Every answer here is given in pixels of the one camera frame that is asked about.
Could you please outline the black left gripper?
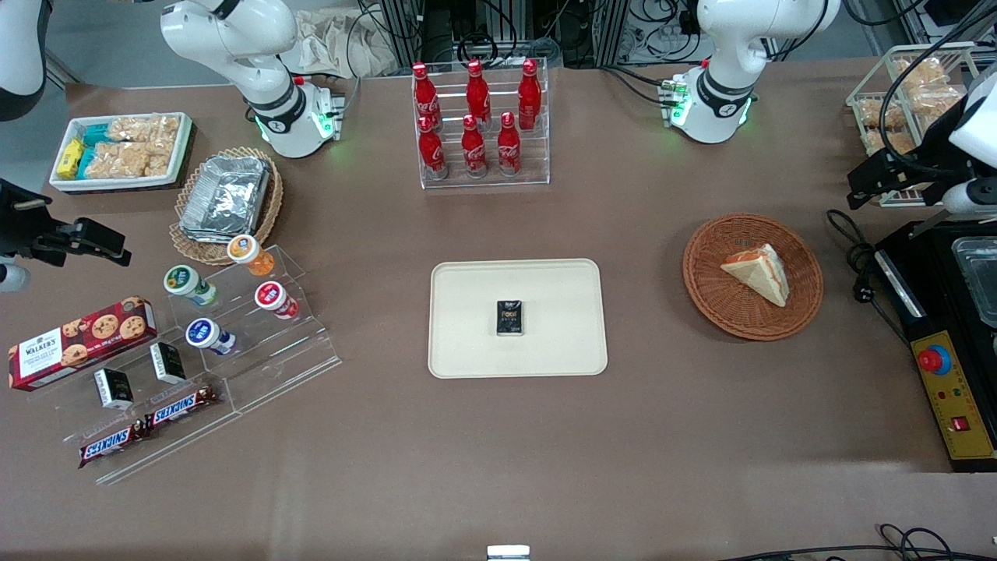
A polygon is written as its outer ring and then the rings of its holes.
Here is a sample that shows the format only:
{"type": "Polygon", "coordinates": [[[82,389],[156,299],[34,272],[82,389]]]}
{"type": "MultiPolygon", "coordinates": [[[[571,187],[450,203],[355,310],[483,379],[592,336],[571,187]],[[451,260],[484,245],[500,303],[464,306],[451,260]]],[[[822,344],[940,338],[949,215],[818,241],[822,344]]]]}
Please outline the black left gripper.
{"type": "Polygon", "coordinates": [[[847,174],[847,205],[858,210],[878,196],[880,206],[943,206],[951,188],[975,179],[973,161],[959,150],[929,157],[908,153],[900,160],[882,148],[847,174]]]}

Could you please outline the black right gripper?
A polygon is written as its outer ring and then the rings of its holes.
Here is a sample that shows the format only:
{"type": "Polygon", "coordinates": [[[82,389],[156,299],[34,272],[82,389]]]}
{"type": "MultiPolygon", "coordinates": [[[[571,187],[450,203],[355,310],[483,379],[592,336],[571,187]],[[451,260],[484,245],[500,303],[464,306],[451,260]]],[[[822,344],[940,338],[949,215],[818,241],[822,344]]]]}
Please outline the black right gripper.
{"type": "Polygon", "coordinates": [[[78,219],[74,228],[51,217],[49,196],[1,181],[1,255],[35,259],[63,267],[68,255],[96,256],[127,267],[132,254],[125,236],[93,219],[78,219]]]}

